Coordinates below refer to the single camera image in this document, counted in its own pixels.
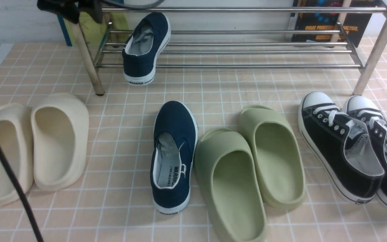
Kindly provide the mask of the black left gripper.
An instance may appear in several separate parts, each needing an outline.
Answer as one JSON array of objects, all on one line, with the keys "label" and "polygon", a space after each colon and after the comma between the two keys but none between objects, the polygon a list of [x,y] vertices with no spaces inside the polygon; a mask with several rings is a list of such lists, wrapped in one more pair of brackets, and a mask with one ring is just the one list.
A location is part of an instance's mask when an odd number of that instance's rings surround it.
[{"label": "black left gripper", "polygon": [[37,8],[78,24],[80,12],[87,13],[95,23],[103,22],[102,4],[99,0],[38,0]]}]

